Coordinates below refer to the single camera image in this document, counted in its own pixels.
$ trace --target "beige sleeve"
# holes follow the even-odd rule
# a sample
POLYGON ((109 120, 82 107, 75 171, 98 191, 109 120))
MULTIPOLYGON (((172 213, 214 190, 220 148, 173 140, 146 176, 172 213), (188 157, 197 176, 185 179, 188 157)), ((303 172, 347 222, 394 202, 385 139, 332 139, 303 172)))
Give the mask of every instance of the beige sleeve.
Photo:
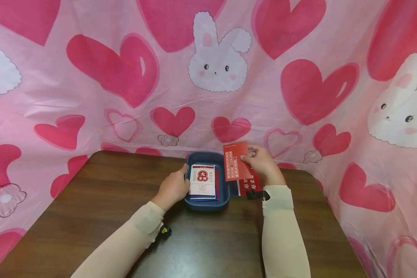
POLYGON ((310 278, 310 266, 300 228, 293 212, 290 189, 267 185, 263 201, 262 251, 267 278, 310 278))
POLYGON ((107 238, 71 278, 125 278, 136 260, 156 239, 164 211, 148 202, 107 238))

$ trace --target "black strap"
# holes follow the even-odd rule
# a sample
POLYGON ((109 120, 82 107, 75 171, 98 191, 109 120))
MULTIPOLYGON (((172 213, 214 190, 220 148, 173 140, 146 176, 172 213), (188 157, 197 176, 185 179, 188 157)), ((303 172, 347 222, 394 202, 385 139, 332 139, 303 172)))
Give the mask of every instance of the black strap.
POLYGON ((258 191, 258 192, 255 192, 253 190, 247 190, 246 194, 247 194, 247 199, 249 200, 264 199, 265 201, 267 201, 270 199, 269 193, 267 193, 267 191, 265 190, 258 191))

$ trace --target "pink curtain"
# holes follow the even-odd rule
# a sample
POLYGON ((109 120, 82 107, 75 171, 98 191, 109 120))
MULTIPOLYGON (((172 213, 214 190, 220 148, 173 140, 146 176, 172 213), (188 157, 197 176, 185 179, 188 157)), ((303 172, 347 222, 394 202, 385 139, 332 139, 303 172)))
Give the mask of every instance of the pink curtain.
POLYGON ((417 0, 0 0, 0 262, 93 153, 232 141, 417 277, 417 0))

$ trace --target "right hand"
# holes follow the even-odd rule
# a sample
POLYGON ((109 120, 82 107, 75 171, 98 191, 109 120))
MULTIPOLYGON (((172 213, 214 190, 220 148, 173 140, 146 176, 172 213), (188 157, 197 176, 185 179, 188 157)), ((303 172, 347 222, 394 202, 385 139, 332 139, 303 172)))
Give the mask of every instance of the right hand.
POLYGON ((249 155, 241 156, 241 160, 249 163, 258 174, 263 175, 267 185, 286 185, 280 168, 276 166, 266 149, 256 145, 249 145, 248 148, 249 155))

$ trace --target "brown tabletop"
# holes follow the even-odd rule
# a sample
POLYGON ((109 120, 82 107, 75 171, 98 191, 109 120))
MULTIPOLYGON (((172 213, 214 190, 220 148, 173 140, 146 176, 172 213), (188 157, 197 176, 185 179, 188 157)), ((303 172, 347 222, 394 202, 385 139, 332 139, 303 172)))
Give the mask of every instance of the brown tabletop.
MULTIPOLYGON (((158 190, 183 159, 98 152, 0 264, 0 278, 69 277, 158 190)), ((367 278, 315 179, 282 170, 313 278, 367 278)), ((220 213, 178 203, 165 216, 173 234, 148 249, 128 277, 264 277, 259 201, 232 198, 220 213)))

